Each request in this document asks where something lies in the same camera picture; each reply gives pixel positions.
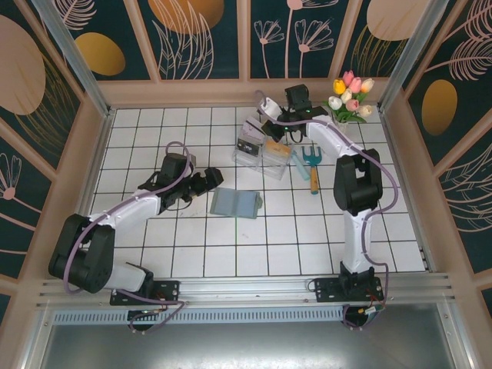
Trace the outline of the clear acrylic card organizer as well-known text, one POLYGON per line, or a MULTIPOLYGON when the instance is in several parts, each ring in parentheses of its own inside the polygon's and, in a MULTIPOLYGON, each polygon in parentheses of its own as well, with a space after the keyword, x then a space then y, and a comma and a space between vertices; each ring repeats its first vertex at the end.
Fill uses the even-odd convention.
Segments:
POLYGON ((265 135, 264 140, 261 144, 256 144, 260 147, 258 156, 254 157, 251 155, 247 155, 244 152, 241 152, 237 149, 238 140, 243 140, 240 138, 240 131, 238 133, 236 145, 234 148, 234 154, 233 154, 233 159, 235 163, 237 165, 242 165, 247 168, 258 171, 263 175, 267 175, 271 178, 281 180, 287 166, 290 164, 291 156, 289 158, 279 158, 277 156, 267 154, 264 149, 264 145, 266 141, 270 139, 267 135, 265 135))

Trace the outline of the aluminium table side rail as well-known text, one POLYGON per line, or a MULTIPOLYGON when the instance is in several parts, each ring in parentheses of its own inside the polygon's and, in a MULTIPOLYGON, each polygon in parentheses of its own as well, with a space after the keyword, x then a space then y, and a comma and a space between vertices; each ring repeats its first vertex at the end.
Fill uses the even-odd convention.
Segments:
POLYGON ((77 214, 91 214, 95 191, 99 181, 100 171, 103 165, 107 144, 111 136, 112 126, 115 120, 116 110, 111 108, 101 123, 96 137, 94 151, 89 162, 85 182, 82 186, 78 204, 75 209, 77 214))
POLYGON ((398 194, 403 198, 396 207, 382 215, 396 271, 404 273, 436 273, 438 268, 425 234, 423 218, 411 186, 411 171, 406 167, 404 141, 393 127, 394 119, 385 110, 379 112, 381 124, 391 153, 390 166, 400 184, 398 194))

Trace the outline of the wall panel cream circle gold lines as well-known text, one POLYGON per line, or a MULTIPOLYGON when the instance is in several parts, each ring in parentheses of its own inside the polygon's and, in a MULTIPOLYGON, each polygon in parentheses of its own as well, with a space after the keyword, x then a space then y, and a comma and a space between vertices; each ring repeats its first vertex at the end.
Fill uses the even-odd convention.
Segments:
POLYGON ((14 0, 0 0, 0 119, 57 168, 80 104, 14 0))

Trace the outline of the aluminium frame post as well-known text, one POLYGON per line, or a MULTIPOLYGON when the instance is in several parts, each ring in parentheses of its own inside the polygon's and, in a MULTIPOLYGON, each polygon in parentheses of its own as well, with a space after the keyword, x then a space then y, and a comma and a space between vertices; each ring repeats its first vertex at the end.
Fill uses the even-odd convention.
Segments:
POLYGON ((387 87, 384 89, 384 92, 377 103, 377 109, 380 114, 385 113, 391 106, 397 93, 400 91, 404 80, 410 73, 419 54, 422 52, 427 40, 431 36, 436 22, 435 15, 439 15, 440 12, 440 6, 432 4, 433 1, 434 0, 430 0, 425 8, 423 15, 417 23, 412 36, 405 45, 404 50, 389 77, 387 87))
POLYGON ((55 46, 65 66, 75 76, 78 85, 95 103, 97 110, 108 116, 111 110, 106 98, 98 87, 93 72, 88 67, 73 32, 82 31, 95 17, 95 0, 28 0, 35 9, 48 39, 55 46))

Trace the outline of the wall panel pink flowers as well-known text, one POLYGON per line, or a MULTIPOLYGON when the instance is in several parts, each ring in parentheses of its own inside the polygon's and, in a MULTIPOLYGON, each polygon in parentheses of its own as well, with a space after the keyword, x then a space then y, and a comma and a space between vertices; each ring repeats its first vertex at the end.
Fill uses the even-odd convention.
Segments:
POLYGON ((249 78, 328 78, 364 0, 250 0, 249 78))

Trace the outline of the light teal garden trowel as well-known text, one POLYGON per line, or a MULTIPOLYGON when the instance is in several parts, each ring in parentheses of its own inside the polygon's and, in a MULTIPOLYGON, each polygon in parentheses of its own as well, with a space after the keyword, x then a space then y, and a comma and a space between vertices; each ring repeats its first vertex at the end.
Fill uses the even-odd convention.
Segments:
POLYGON ((293 150, 291 154, 291 161, 294 163, 296 169, 298 170, 299 175, 304 181, 310 181, 311 175, 309 171, 304 166, 304 162, 300 159, 298 153, 293 150))

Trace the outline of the gold card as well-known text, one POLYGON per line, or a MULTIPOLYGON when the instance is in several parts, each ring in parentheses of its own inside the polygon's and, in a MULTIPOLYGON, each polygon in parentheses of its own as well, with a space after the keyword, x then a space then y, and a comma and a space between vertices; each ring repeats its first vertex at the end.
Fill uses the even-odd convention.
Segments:
POLYGON ((267 154, 274 155, 279 158, 289 158, 291 156, 291 148, 271 139, 266 141, 264 149, 267 154))

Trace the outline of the aluminium mounting rail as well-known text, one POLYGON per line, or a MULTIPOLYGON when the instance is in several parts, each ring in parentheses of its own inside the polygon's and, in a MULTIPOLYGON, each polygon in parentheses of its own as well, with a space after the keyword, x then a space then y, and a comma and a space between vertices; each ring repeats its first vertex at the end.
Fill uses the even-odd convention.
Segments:
MULTIPOLYGON (((182 278, 179 299, 190 308, 257 308, 316 305, 313 276, 252 278, 182 278)), ((450 278, 443 273, 391 273, 388 304, 420 304, 455 301, 450 278)), ((111 292, 69 295, 62 283, 42 282, 35 294, 38 308, 108 308, 111 292)))

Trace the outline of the wall panel gold oval feather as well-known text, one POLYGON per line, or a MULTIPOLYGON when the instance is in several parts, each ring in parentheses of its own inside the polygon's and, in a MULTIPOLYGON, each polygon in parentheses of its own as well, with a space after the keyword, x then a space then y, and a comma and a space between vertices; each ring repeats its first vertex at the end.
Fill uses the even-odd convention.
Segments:
POLYGON ((467 0, 408 99, 436 165, 492 109, 492 0, 467 0))

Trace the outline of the tulip bouquet in vase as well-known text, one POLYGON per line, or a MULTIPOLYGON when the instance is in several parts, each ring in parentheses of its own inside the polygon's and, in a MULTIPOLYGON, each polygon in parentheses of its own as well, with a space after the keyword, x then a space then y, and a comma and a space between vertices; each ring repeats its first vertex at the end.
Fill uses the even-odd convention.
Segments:
POLYGON ((357 123, 366 123, 367 120, 362 118, 358 112, 350 112, 345 108, 345 104, 342 103, 342 106, 339 110, 332 110, 328 106, 328 100, 324 101, 324 105, 328 108, 328 111, 333 115, 334 119, 336 118, 340 122, 350 122, 356 121, 357 123))

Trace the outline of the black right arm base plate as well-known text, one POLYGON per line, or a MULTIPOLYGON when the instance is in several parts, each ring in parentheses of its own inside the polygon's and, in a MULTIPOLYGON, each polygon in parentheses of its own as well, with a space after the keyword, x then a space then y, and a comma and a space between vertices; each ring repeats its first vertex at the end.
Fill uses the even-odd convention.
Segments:
POLYGON ((369 303, 384 299, 381 279, 377 277, 346 291, 338 278, 315 278, 314 293, 318 303, 369 303))

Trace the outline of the wall panel single flower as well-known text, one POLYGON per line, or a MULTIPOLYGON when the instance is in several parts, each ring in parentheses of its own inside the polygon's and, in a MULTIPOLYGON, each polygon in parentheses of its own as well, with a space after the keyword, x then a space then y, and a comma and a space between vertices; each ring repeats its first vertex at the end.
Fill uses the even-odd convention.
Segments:
POLYGON ((0 276, 19 279, 51 185, 0 137, 0 276))

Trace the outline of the white picture card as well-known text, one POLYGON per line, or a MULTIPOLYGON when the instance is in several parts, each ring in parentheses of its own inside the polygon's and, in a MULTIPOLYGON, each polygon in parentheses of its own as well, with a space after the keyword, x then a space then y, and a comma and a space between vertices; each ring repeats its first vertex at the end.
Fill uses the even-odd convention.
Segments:
POLYGON ((247 117, 241 127, 240 138, 254 144, 261 144, 264 137, 265 133, 261 129, 261 123, 252 116, 247 117))

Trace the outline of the wall panel pink feather leaves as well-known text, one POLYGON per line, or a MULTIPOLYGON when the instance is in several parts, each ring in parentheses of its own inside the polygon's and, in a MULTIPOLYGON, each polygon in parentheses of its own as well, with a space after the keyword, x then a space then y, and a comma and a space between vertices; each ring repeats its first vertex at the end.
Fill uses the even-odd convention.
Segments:
POLYGON ((492 268, 492 128, 440 177, 447 206, 475 274, 492 268))

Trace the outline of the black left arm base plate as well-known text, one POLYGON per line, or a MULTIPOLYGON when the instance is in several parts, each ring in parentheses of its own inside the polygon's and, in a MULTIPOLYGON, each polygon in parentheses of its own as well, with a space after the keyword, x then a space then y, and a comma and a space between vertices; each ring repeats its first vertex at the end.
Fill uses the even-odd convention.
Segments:
POLYGON ((154 281, 148 295, 143 295, 142 291, 133 292, 138 298, 117 291, 110 297, 109 304, 111 306, 138 306, 151 305, 148 300, 177 301, 180 284, 181 282, 176 280, 154 281))

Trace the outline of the grey metal sheet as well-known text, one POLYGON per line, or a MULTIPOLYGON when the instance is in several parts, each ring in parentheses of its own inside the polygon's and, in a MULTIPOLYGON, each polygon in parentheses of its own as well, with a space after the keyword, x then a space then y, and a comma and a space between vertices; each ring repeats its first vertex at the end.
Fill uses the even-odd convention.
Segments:
POLYGON ((338 321, 118 325, 42 319, 22 369, 479 369, 449 304, 389 307, 363 330, 338 321))

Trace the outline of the wall panel orange circle leaves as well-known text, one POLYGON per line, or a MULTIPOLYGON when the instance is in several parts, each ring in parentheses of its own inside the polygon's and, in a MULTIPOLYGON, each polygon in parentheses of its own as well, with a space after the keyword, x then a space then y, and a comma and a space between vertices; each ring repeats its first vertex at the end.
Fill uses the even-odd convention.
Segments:
POLYGON ((166 80, 239 78, 237 0, 137 0, 166 80))

